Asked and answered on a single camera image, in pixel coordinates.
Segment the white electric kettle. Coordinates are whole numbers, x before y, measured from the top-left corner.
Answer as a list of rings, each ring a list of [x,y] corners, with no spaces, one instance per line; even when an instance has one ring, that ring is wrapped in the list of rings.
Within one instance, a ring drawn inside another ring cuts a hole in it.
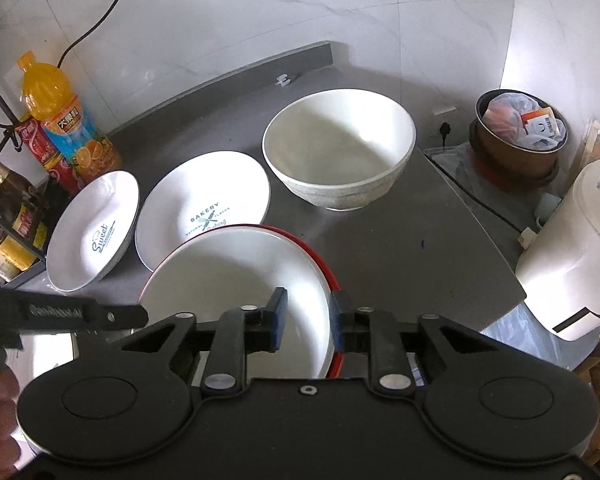
[[[526,306],[555,336],[574,341],[600,328],[600,160],[578,174],[515,274]]]

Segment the small white clip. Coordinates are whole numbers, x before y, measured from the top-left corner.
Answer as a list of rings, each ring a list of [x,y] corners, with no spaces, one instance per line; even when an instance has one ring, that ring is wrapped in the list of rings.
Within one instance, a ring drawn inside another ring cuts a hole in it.
[[[288,84],[291,84],[291,79],[287,74],[281,74],[276,78],[276,86],[280,88],[285,88]]]

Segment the orange juice bottle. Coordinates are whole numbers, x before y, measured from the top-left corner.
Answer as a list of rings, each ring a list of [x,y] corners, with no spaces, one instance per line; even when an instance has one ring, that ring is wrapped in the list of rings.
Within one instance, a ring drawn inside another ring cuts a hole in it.
[[[95,126],[87,108],[57,66],[38,62],[32,51],[19,60],[22,96],[30,114],[84,182],[118,170],[122,159]]]

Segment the red rimmed black bowl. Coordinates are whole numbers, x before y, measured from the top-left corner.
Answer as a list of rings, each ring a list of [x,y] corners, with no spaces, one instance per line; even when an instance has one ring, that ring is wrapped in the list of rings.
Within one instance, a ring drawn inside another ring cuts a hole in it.
[[[342,356],[330,334],[335,274],[297,237],[272,226],[226,226],[194,237],[152,272],[140,304],[154,324],[192,312],[200,322],[242,306],[263,307],[277,287],[288,292],[280,349],[248,356],[257,378],[335,378]]]

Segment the dark soy sauce bottle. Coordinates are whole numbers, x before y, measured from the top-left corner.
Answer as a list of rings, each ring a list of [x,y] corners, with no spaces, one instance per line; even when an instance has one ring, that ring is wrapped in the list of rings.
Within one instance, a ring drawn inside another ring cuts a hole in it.
[[[40,209],[38,190],[25,177],[0,162],[0,216],[10,223],[21,211],[36,214]]]

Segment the white Sweet plate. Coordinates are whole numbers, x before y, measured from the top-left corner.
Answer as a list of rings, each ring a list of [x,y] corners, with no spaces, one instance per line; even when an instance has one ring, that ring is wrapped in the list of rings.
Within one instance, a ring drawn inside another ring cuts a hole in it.
[[[131,243],[140,187],[127,171],[108,172],[71,201],[53,230],[46,255],[50,284],[76,292],[101,280]]]

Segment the large white ceramic bowl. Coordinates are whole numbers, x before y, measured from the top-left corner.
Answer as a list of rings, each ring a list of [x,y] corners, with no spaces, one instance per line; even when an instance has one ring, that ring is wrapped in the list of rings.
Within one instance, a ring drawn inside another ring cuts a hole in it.
[[[332,89],[278,112],[262,136],[272,173],[295,196],[332,211],[361,209],[386,195],[417,140],[412,116],[393,99]]]

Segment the white Bakery plate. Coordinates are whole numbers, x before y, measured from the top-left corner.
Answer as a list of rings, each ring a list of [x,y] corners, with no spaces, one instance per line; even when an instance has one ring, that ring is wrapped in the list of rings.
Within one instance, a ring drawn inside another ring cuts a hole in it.
[[[146,197],[135,229],[135,248],[148,270],[186,240],[233,224],[259,224],[268,212],[271,185],[251,156],[218,151],[170,171]]]

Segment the brown trash bin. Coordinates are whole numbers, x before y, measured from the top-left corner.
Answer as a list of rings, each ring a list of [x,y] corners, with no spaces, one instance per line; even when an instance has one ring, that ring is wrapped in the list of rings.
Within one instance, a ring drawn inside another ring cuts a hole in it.
[[[480,96],[475,114],[469,142],[496,185],[534,190],[557,177],[569,128],[554,107],[526,92],[498,89]]]

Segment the red snack canister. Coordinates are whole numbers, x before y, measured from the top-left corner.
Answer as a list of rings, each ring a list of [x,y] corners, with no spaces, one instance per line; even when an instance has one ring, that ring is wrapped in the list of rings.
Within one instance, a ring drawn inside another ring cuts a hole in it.
[[[41,124],[34,117],[26,118],[16,128],[16,131],[19,133],[23,145],[43,166],[50,177],[71,197],[76,196],[84,188],[81,177],[56,148]]]

